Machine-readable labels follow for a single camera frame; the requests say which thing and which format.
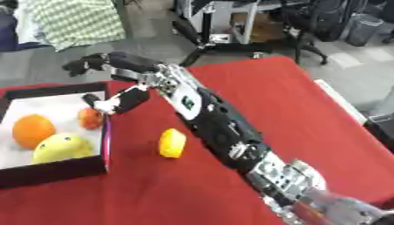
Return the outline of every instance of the yellow fruit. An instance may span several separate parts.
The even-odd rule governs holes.
[[[186,136],[178,130],[171,128],[163,132],[159,141],[160,155],[170,158],[179,158],[186,144]]]
[[[76,134],[56,134],[41,142],[34,151],[33,163],[51,163],[92,156],[93,147]]]
[[[25,149],[35,149],[43,140],[55,133],[55,127],[43,116],[27,115],[19,119],[12,128],[12,137]]]

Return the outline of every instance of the checkered cloth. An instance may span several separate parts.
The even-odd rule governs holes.
[[[29,11],[56,51],[126,36],[111,0],[31,0]]]

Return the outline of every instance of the robotic arm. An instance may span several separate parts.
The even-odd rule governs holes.
[[[237,111],[204,87],[186,69],[113,52],[94,54],[63,66],[72,76],[88,69],[111,68],[112,78],[135,82],[108,100],[91,94],[84,100],[106,113],[124,113],[157,90],[185,125],[223,165],[235,170],[282,220],[291,225],[389,225],[394,213],[330,193],[324,178],[308,164],[283,162],[261,134]]]

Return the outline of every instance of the gray floor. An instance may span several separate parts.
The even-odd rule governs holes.
[[[107,73],[69,78],[61,65],[72,59],[96,52],[128,51],[166,62],[180,62],[193,50],[184,38],[173,35],[173,15],[165,9],[171,0],[145,0],[143,11],[128,7],[133,32],[127,40],[103,43],[92,47],[74,47],[55,53],[51,47],[26,50],[24,53],[0,54],[0,86],[31,83],[81,83],[109,78]],[[315,55],[304,54],[302,66],[312,78],[321,78],[342,94],[350,103],[368,111],[390,91],[394,84],[394,45],[384,46],[376,36],[366,47],[352,47],[340,40],[317,45],[331,56],[330,63],[320,66]],[[291,50],[274,55],[292,56]],[[244,55],[210,55],[197,64],[230,62],[247,59]]]

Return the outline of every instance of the red tablecloth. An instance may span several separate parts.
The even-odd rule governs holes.
[[[368,202],[394,197],[394,156],[289,59],[191,71],[264,132],[284,160],[311,164],[333,191]],[[109,84],[112,93],[128,86]],[[281,224],[157,94],[112,123],[108,175],[0,191],[0,224]],[[157,140],[170,127],[188,137],[178,160],[157,153]]]

